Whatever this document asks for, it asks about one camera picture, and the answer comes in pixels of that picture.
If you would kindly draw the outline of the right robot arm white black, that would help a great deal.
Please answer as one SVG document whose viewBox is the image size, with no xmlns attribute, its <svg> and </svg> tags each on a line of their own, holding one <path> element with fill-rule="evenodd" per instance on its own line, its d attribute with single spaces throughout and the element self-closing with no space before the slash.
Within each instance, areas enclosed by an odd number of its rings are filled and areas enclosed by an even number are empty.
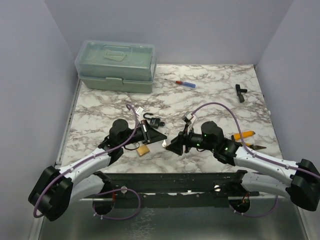
<svg viewBox="0 0 320 240">
<path fill-rule="evenodd" d="M 213 121 L 201 125 L 201 133 L 186 126 L 171 140 L 166 150 L 181 156 L 191 148 L 211 151 L 221 163 L 251 169 L 241 172 L 230 183 L 230 191 L 241 196 L 245 192 L 264 192 L 289 198 L 296 206 L 314 212 L 320 202 L 320 173 L 307 159 L 300 162 L 271 157 L 254 151 L 224 136 Z"/>
</svg>

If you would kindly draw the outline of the brass padlock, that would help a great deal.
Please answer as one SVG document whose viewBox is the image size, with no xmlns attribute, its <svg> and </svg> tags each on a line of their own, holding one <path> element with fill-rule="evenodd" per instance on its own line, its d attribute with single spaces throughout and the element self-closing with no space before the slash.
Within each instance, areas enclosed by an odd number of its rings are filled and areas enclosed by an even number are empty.
<svg viewBox="0 0 320 240">
<path fill-rule="evenodd" d="M 142 157 L 144 156 L 145 154 L 148 154 L 150 152 L 149 148 L 147 145 L 143 144 L 141 146 L 139 146 L 137 149 L 136 149 L 136 152 L 138 154 L 139 157 Z"/>
</svg>

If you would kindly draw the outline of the black padlock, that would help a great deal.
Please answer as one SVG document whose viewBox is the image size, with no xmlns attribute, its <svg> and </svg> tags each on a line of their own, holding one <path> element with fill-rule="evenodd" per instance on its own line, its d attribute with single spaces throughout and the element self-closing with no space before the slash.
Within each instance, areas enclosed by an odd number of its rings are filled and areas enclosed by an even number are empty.
<svg viewBox="0 0 320 240">
<path fill-rule="evenodd" d="M 161 119 L 158 117 L 153 117 L 153 115 L 153 113 L 144 113 L 143 118 L 149 120 L 149 125 L 152 128 L 158 129 L 159 127 L 162 127 L 163 124 L 161 122 Z"/>
</svg>

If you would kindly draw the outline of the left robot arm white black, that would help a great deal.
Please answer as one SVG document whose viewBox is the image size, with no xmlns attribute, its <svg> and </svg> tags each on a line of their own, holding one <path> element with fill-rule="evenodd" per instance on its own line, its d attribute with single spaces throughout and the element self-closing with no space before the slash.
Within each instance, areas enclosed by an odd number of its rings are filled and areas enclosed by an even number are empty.
<svg viewBox="0 0 320 240">
<path fill-rule="evenodd" d="M 111 185 L 104 180 L 101 169 L 116 162 L 124 147 L 134 143 L 151 144 L 166 140 L 167 136 L 152 128 L 146 121 L 134 129 L 124 119 L 113 122 L 109 134 L 89 155 L 64 167 L 45 168 L 33 187 L 28 202 L 35 212 L 49 221 L 61 217 L 72 202 L 97 194 L 104 198 Z"/>
</svg>

